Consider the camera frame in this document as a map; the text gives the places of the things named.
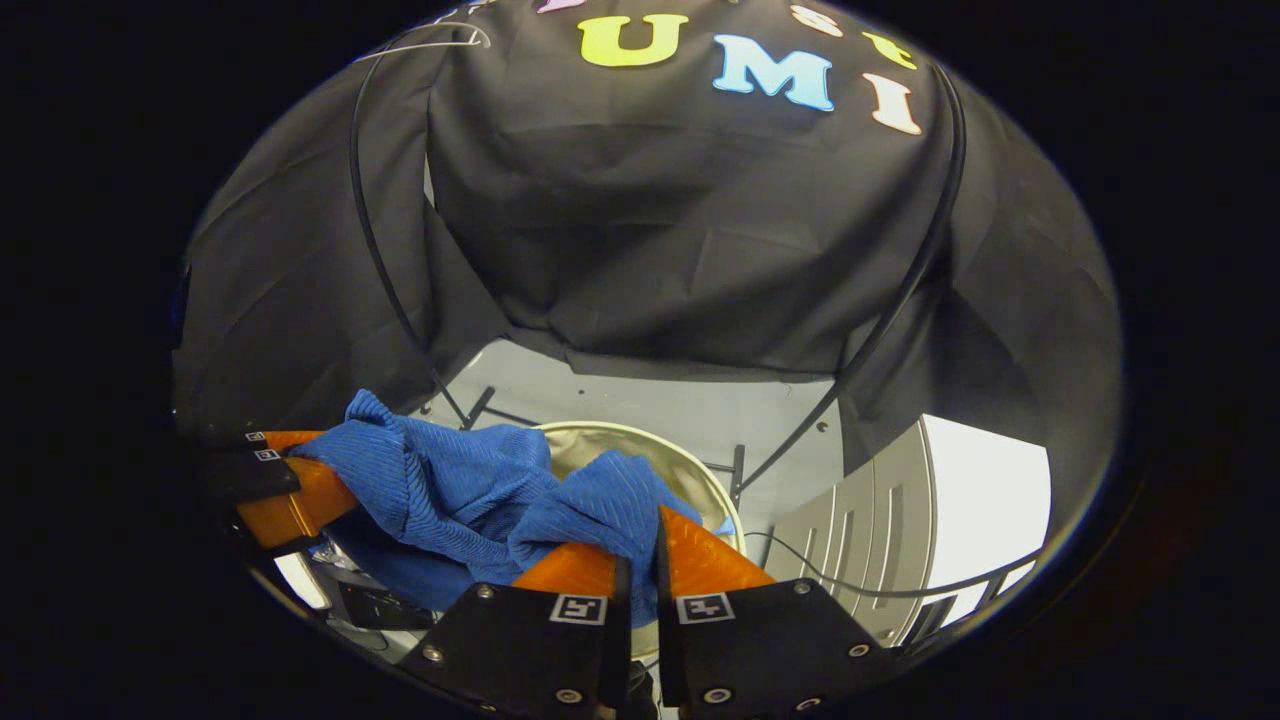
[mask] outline letter m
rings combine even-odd
[[[831,61],[826,58],[796,50],[781,63],[774,63],[764,47],[750,37],[716,35],[712,40],[724,46],[724,72],[712,81],[717,88],[751,92],[755,86],[746,79],[746,72],[751,70],[765,95],[777,95],[790,81],[787,100],[818,110],[829,111],[836,108],[827,97],[827,68]]]

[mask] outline black cloth backdrop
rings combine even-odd
[[[365,60],[271,127],[197,225],[174,354],[183,433],[325,428],[361,387],[408,411],[434,392],[429,364],[448,379],[498,337],[576,372],[664,379],[829,378],[852,356],[945,182],[950,117],[933,60],[812,3],[844,37],[792,19],[788,0],[589,0],[538,14],[543,4],[443,18],[483,28],[492,46],[388,55],[362,102],[372,227],[429,355],[398,325],[355,210],[347,141]],[[690,18],[672,58],[604,68],[580,55],[579,22],[631,17],[621,46],[644,47],[640,17],[663,12]],[[891,36],[919,69],[863,31]],[[836,109],[714,88],[714,33],[751,37],[774,59],[829,59]],[[470,35],[434,28],[401,44]],[[922,136],[872,118],[864,72],[911,88]],[[845,465],[922,413],[1043,445],[1053,532],[1085,510],[1117,439],[1116,293],[1069,184],[952,79],[968,152],[951,242],[841,398]]]

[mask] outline blue towel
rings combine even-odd
[[[430,610],[474,582],[515,582],[562,542],[585,542],[631,560],[631,621],[644,625],[657,619],[658,507],[701,523],[644,457],[609,451],[561,483],[541,430],[452,430],[396,415],[364,389],[343,424],[291,455],[329,465],[360,500],[326,528],[338,544]]]

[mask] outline black wire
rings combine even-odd
[[[737,495],[741,495],[744,489],[755,482],[765,470],[773,466],[791,446],[800,439],[800,437],[822,418],[822,414],[831,407],[831,404],[836,401],[840,393],[845,392],[850,384],[852,384],[854,378],[867,364],[867,359],[870,357],[872,352],[879,346],[884,336],[888,334],[890,328],[893,327],[893,322],[902,313],[906,302],[915,293],[919,287],[920,281],[924,278],[925,270],[933,261],[933,258],[942,249],[943,241],[947,237],[947,224],[951,219],[951,210],[955,208],[956,193],[960,190],[960,176],[964,173],[964,156],[968,145],[965,120],[964,120],[964,108],[960,105],[960,96],[956,94],[956,88],[951,85],[951,78],[947,73],[938,65],[933,65],[933,72],[938,77],[938,82],[942,85],[946,92],[947,101],[951,106],[951,161],[947,167],[947,179],[942,187],[942,196],[938,197],[938,204],[933,210],[933,218],[929,220],[929,228],[924,233],[924,241],[920,243],[920,249],[915,252],[915,259],[911,260],[911,266],[908,268],[906,275],[902,277],[902,282],[897,287],[897,292],[893,296],[892,302],[890,302],[888,310],[884,311],[877,320],[876,327],[872,328],[872,333],[867,336],[867,341],[858,348],[854,357],[841,368],[840,373],[836,375],[835,382],[818,405],[809,413],[809,415],[796,425],[796,429],[791,432],[787,439],[782,441],[782,445],[773,451],[773,455],[760,462],[749,478],[742,480],[742,484],[737,487]]]
[[[808,565],[809,569],[813,570],[813,574],[817,575],[819,579],[826,580],[828,583],[835,583],[835,584],[837,584],[837,585],[840,585],[842,588],[851,589],[851,591],[856,592],[858,594],[865,594],[868,597],[928,597],[931,594],[941,594],[941,593],[946,593],[946,592],[951,592],[951,591],[960,591],[960,589],[964,589],[964,588],[972,588],[973,585],[980,585],[982,583],[989,582],[993,578],[998,578],[1001,575],[1006,575],[1006,574],[1009,574],[1010,570],[1015,570],[1018,568],[1021,568],[1027,562],[1029,562],[1029,561],[1036,560],[1037,557],[1039,557],[1039,552],[1041,552],[1039,550],[1037,550],[1037,551],[1034,551],[1034,552],[1032,552],[1029,555],[1024,555],[1023,557],[1019,557],[1018,560],[1014,560],[1012,562],[1009,562],[1006,565],[1001,565],[1000,568],[996,568],[995,570],[983,573],[980,575],[974,575],[974,577],[969,578],[968,580],[959,580],[959,582],[950,583],[950,584],[946,584],[946,585],[938,585],[936,588],[925,588],[925,589],[922,589],[922,591],[869,591],[867,588],[860,588],[858,585],[846,583],[844,580],[837,580],[836,578],[828,578],[827,575],[823,575],[822,573],[818,571],[817,568],[814,568],[813,562],[809,562],[808,557],[805,557],[804,555],[801,555],[796,548],[794,548],[790,544],[780,541],[777,537],[774,537],[774,536],[772,536],[769,533],[744,533],[744,536],[765,536],[765,537],[771,537],[771,538],[773,538],[773,542],[776,542],[776,543],[781,544],[782,547],[790,550],[792,555],[795,555],[805,565]]]
[[[392,45],[415,29],[420,28],[415,27],[401,32],[383,46],[383,51],[390,49]],[[431,375],[431,382],[435,383],[435,387],[440,388],[444,400],[449,402],[449,407],[453,407],[453,413],[457,414],[458,420],[466,423],[466,414],[462,413],[462,407],[449,395],[448,388],[444,387],[444,380],[440,379],[439,373],[435,372],[435,365],[431,364],[430,354],[426,351],[426,338],[420,340],[417,333],[413,332],[413,325],[408,322],[404,306],[401,304],[399,296],[396,295],[396,286],[392,284],[390,274],[387,273],[387,265],[383,263],[383,254],[378,250],[378,240],[374,237],[374,224],[369,219],[369,206],[365,204],[365,183],[360,173],[360,105],[365,99],[365,90],[369,88],[369,81],[372,79],[374,70],[383,63],[384,56],[374,58],[374,61],[369,65],[369,70],[365,73],[365,79],[360,83],[360,90],[356,91],[356,101],[351,106],[351,137],[347,145],[347,154],[351,163],[351,191],[356,196],[356,215],[360,218],[360,229],[365,233],[365,245],[369,247],[369,255],[378,269],[378,278],[383,282],[383,291],[387,293],[387,300],[390,301],[392,309],[396,310],[396,318],[413,342],[413,346],[426,356],[426,370]]]

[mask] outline colorful letter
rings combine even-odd
[[[680,26],[689,22],[685,15],[645,15],[644,22],[653,26],[653,42],[644,50],[623,50],[618,47],[618,33],[631,18],[609,15],[577,23],[582,31],[582,59],[605,68],[631,65],[652,65],[676,54],[680,45]]]
[[[906,60],[906,58],[910,58],[911,54],[908,53],[906,50],[902,50],[897,45],[893,45],[892,40],[887,37],[881,37],[878,35],[872,35],[869,32],[864,32],[863,37],[869,37],[872,40],[872,44],[876,45],[876,49],[879,50],[881,55],[884,55],[886,58],[893,60],[895,63],[902,65],[904,68],[911,68],[913,70],[916,69],[915,63]]]
[[[906,105],[906,96],[911,91],[905,85],[870,73],[863,73],[863,77],[876,88],[876,101],[879,102],[879,109],[872,113],[873,120],[908,135],[924,132],[911,119],[911,109]]]
[[[746,70],[751,70],[765,95],[777,95],[791,81],[787,100],[818,110],[836,109],[827,97],[827,68],[831,61],[826,58],[796,50],[781,63],[774,63],[760,44],[750,37],[716,35],[712,40],[724,46],[724,72],[712,81],[717,88],[751,92],[755,86],[746,79]]]
[[[554,13],[564,8],[577,8],[586,0],[547,0],[547,4],[538,9],[539,13]]]
[[[845,37],[845,31],[836,26],[836,20],[800,5],[791,5],[791,17],[800,20],[800,24],[809,26],[818,32],[824,32],[832,37]]]

